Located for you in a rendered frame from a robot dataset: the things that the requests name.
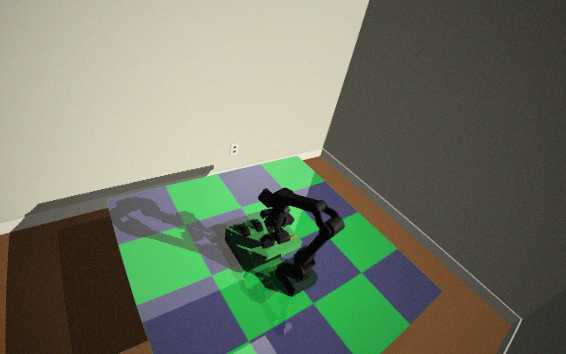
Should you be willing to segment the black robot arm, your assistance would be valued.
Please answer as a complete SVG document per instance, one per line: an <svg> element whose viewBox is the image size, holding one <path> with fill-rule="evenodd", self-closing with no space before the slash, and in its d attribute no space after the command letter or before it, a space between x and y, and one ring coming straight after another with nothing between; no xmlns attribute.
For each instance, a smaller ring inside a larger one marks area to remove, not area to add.
<svg viewBox="0 0 566 354"><path fill-rule="evenodd" d="M271 214L274 218L281 219L284 216L286 217L283 220L283 227L286 227L286 225L291 226L295 221L289 213L291 209L288 206L312 212L315 216L320 233L309 246L306 244L294 255L294 269L291 270L291 273L300 283L309 277L310 269L316 265L314 257L319 248L345 227L343 219L323 200L315 200L294 194L288 188L283 188L275 193L271 193L265 188L258 196L258 200L267 208L272 207ZM331 219L325 223L321 212L331 216Z"/></svg>

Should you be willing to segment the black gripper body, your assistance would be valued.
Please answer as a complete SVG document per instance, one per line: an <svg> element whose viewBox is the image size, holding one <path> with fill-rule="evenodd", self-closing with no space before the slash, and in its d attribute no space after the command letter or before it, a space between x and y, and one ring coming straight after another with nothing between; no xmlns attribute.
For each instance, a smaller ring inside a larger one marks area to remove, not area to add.
<svg viewBox="0 0 566 354"><path fill-rule="evenodd" d="M261 216L262 219L264 219L265 217L268 217L268 218L265 218L266 223L267 223L267 225L270 225L271 229L273 229L275 231L274 232L274 234L275 234L274 238L275 238L276 242L278 244L281 244L281 243L290 241L291 236L288 234L287 231L284 231L284 229L281 228L281 227L283 227L283 220L285 220L286 217L284 216L281 219L274 218L271 214L271 211L272 211L271 208L262 210L260 212L260 216Z"/></svg>

